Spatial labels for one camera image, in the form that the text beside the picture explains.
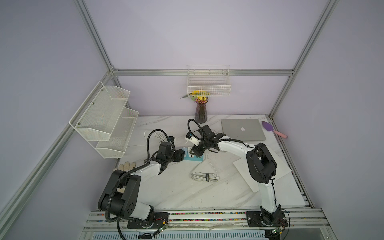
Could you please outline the white laptop charger brick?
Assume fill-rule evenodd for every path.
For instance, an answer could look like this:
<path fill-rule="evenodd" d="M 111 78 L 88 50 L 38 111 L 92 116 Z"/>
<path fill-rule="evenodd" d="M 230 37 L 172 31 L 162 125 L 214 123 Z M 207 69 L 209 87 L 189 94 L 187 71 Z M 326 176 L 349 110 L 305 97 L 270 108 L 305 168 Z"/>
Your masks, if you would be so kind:
<path fill-rule="evenodd" d="M 185 139 L 186 141 L 192 143 L 195 146 L 198 146 L 201 142 L 201 140 L 194 137 L 191 133 L 187 133 Z"/>

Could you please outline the teal power strip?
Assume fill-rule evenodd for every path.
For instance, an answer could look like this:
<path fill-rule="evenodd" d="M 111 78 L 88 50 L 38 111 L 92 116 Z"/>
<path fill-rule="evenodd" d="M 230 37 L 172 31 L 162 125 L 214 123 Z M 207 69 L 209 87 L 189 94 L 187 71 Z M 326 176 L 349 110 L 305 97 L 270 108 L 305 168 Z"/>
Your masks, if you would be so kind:
<path fill-rule="evenodd" d="M 182 150 L 185 152 L 184 161 L 202 162 L 204 160 L 204 156 L 196 156 L 192 153 L 192 147 L 182 147 Z"/>

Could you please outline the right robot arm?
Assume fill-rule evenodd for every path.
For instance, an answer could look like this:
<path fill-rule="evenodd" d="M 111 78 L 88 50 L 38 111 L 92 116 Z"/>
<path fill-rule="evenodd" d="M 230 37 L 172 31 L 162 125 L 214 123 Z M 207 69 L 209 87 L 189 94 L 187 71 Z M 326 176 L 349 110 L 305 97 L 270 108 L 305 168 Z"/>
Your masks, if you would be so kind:
<path fill-rule="evenodd" d="M 192 131 L 186 134 L 186 140 L 194 144 L 193 155 L 200 157 L 205 151 L 215 149 L 234 154 L 246 161 L 249 175 L 254 182 L 257 182 L 262 197 L 260 213 L 257 217 L 249 216 L 249 223 L 257 227 L 280 225 L 284 229 L 288 223 L 284 210 L 277 202 L 274 187 L 278 165 L 268 147 L 263 143 L 251 146 L 222 133 L 216 135 L 207 125 L 199 127 L 198 132 L 200 137 Z"/>

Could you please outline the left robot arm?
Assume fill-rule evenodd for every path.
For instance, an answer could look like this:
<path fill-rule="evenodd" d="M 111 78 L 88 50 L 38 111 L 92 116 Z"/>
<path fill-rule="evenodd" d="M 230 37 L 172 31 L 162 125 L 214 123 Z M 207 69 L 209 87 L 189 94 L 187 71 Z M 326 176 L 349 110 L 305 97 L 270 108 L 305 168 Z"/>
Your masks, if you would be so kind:
<path fill-rule="evenodd" d="M 150 137 L 162 133 L 166 141 L 161 142 L 158 151 L 150 154 Z M 141 183 L 163 173 L 172 162 L 181 162 L 185 151 L 175 148 L 175 138 L 168 136 L 163 130 L 156 129 L 147 137 L 147 159 L 139 167 L 131 170 L 115 170 L 111 174 L 98 202 L 98 208 L 105 212 L 106 222 L 135 219 L 143 224 L 151 225 L 155 217 L 155 209 L 138 201 Z"/>

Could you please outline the silver closed laptop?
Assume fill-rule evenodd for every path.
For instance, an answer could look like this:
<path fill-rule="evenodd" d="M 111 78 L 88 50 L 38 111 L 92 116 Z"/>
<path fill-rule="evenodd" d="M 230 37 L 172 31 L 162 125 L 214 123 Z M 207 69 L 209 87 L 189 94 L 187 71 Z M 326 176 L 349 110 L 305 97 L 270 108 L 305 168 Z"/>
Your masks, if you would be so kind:
<path fill-rule="evenodd" d="M 265 141 L 267 138 L 258 119 L 232 119 L 221 121 L 223 133 L 232 139 Z"/>

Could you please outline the dark glass flower vase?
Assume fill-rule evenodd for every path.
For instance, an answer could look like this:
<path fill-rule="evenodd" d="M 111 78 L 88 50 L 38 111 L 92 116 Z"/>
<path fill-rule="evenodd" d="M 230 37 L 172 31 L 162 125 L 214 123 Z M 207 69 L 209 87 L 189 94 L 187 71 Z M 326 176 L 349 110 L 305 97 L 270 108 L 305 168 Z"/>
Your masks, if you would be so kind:
<path fill-rule="evenodd" d="M 207 113 L 207 103 L 209 101 L 208 97 L 196 98 L 195 102 L 197 104 L 196 112 L 195 112 L 195 121 L 199 124 L 203 124 L 208 120 Z"/>

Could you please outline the purple pink spatula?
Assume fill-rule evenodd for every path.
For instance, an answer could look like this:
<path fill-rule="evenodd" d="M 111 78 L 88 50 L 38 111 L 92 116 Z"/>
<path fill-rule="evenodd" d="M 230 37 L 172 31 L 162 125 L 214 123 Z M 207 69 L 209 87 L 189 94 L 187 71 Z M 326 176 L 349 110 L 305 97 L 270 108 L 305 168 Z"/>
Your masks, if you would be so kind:
<path fill-rule="evenodd" d="M 262 121 L 262 126 L 263 126 L 264 129 L 266 129 L 267 131 L 269 131 L 269 132 L 273 132 L 274 134 L 280 136 L 280 137 L 283 138 L 283 139 L 287 139 L 287 138 L 288 138 L 287 135 L 285 135 L 285 134 L 283 134 L 283 133 L 281 133 L 281 132 L 276 131 L 276 130 L 274 129 L 274 127 L 273 127 L 270 123 L 268 123 L 268 122 L 266 122 L 266 121 Z"/>

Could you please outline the white two-tier mesh shelf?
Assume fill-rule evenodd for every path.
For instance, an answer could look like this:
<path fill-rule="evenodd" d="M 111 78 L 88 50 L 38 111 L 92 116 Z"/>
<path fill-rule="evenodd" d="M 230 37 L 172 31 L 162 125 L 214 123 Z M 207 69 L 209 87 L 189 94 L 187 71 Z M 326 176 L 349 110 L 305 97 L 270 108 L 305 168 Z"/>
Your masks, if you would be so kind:
<path fill-rule="evenodd" d="M 69 121 L 104 159 L 124 156 L 139 112 L 128 108 L 130 91 L 99 82 Z"/>

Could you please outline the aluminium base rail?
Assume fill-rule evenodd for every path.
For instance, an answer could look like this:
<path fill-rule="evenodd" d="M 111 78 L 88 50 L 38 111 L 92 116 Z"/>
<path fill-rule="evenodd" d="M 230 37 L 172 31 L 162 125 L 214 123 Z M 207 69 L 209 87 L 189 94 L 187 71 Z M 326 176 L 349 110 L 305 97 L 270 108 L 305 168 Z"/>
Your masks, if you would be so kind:
<path fill-rule="evenodd" d="M 104 212 L 91 212 L 81 240 L 335 240 L 321 209 L 295 208 L 272 226 L 258 226 L 254 210 L 160 211 L 142 227 L 134 219 L 108 223 Z"/>

